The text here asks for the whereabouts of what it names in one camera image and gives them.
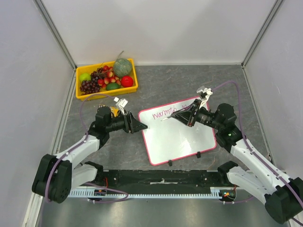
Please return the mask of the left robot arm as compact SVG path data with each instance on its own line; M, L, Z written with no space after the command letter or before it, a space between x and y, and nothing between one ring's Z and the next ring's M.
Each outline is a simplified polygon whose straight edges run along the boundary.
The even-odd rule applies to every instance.
M102 166L87 162L78 166L87 156L100 150L109 140L113 131L123 130L136 133L148 126L135 119L131 112L114 115L108 106L100 106L88 132L73 146L56 155L46 154L41 158L33 184L32 192L48 201L62 203L71 190L91 183L99 186L104 175Z

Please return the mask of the pink framed whiteboard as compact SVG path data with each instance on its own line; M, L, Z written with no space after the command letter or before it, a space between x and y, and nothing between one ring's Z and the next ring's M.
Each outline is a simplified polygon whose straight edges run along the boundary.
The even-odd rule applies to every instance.
M217 142L212 128L199 123L188 127L173 118L165 120L171 113L189 106L198 98L196 96L179 100L138 113L139 121L148 126L142 133L148 158L153 166L216 148Z

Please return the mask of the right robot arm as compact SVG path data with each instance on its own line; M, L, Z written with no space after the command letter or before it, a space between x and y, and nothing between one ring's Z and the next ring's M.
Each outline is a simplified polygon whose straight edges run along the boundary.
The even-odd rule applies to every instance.
M235 125L237 119L234 108L226 103L220 104L212 113L202 107L202 101L194 102L171 114L188 127L195 123L215 129L216 142L220 147L244 163L250 174L236 163L229 161L219 167L217 181L222 186L234 184L264 206L270 217L279 224L293 219L303 210L303 181L292 179L263 157Z

